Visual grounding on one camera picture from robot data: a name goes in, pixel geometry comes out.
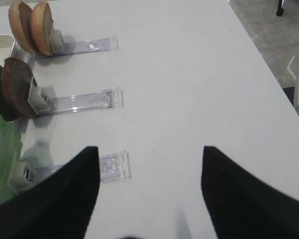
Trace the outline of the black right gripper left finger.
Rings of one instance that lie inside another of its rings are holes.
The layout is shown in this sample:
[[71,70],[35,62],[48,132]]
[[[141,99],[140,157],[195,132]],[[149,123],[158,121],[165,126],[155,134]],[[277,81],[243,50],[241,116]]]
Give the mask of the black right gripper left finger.
[[32,189],[0,205],[0,239],[82,239],[100,187],[99,153],[88,146]]

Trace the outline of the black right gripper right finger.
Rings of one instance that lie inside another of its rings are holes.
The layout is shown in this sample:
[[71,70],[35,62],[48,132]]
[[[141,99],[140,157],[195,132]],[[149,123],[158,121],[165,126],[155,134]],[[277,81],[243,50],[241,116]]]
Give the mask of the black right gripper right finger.
[[299,201],[215,146],[203,150],[201,190],[217,238],[299,239]]

